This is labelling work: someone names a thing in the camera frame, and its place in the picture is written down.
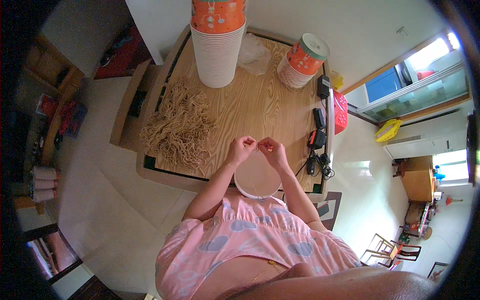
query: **person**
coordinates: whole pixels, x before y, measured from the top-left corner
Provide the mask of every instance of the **person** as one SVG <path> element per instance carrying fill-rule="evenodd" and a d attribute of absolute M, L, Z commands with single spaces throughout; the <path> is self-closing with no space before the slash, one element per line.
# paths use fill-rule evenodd
<path fill-rule="evenodd" d="M 228 188 L 257 147 L 280 175 L 288 208 L 274 197 L 255 200 Z M 243 136 L 167 235 L 155 276 L 163 299 L 413 299 L 433 288 L 420 276 L 383 269 L 361 267 L 325 228 L 281 143 Z"/>

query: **gold necklace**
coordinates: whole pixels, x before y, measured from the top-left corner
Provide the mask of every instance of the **gold necklace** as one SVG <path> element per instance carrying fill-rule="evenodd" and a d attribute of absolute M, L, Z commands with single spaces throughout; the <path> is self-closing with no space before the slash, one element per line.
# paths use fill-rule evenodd
<path fill-rule="evenodd" d="M 274 262 L 274 261 L 272 261 L 272 260 L 269 260 L 269 261 L 268 261 L 268 264 L 271 265 L 274 269 L 276 269 L 279 274 L 282 272 L 282 271 L 276 266 L 276 265 L 277 265 L 276 262 Z M 258 276 L 260 276 L 261 274 L 265 273 L 265 271 L 267 271 L 267 270 L 269 270 L 269 269 L 270 269 L 270 267 L 266 268 L 263 272 L 261 272 L 260 274 L 258 274 L 257 277 L 255 277 L 255 278 L 252 280 L 252 282 L 255 281 L 255 279 L 257 279 Z"/>

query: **pink shirt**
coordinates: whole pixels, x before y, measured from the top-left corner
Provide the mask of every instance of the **pink shirt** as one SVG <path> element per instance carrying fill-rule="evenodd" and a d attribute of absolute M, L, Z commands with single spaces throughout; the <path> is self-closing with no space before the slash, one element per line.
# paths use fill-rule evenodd
<path fill-rule="evenodd" d="M 229 189 L 213 218 L 184 220 L 167 235 L 156 259 L 158 293 L 191 299 L 222 262 L 244 255 L 289 268 L 308 263 L 317 276 L 361 266 L 341 238 L 311 230 L 279 199 L 254 200 Z"/>

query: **air conditioner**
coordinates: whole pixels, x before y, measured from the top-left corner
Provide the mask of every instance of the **air conditioner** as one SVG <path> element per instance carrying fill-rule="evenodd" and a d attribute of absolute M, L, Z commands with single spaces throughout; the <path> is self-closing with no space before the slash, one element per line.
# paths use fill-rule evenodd
<path fill-rule="evenodd" d="M 391 158 L 434 155 L 465 149 L 466 135 L 467 120 L 459 111 L 400 127 L 383 148 Z"/>

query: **hand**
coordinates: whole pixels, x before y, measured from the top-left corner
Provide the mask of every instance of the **hand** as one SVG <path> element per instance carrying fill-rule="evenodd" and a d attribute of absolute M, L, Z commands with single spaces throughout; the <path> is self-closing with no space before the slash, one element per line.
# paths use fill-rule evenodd
<path fill-rule="evenodd" d="M 244 162 L 250 153 L 256 148 L 257 141 L 251 136 L 245 135 L 238 137 L 230 143 L 230 149 L 228 150 L 225 163 L 230 163 L 235 167 L 238 167 L 238 165 Z"/>
<path fill-rule="evenodd" d="M 268 163 L 278 172 L 289 171 L 285 147 L 271 137 L 266 137 L 258 142 L 258 148 L 265 155 Z"/>

